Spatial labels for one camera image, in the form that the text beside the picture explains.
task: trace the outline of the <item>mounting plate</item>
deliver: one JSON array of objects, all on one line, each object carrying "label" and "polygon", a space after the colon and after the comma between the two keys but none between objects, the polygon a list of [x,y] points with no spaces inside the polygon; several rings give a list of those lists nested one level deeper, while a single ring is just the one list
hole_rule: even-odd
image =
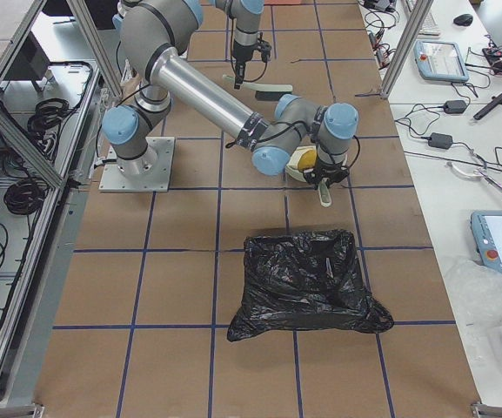
[{"label": "mounting plate", "polygon": [[[100,180],[100,192],[167,192],[170,187],[171,164],[175,151],[175,138],[148,137],[148,145],[157,152],[157,163],[152,169],[138,177],[125,177],[116,163],[108,163]],[[107,159],[116,159],[112,147]]]}]

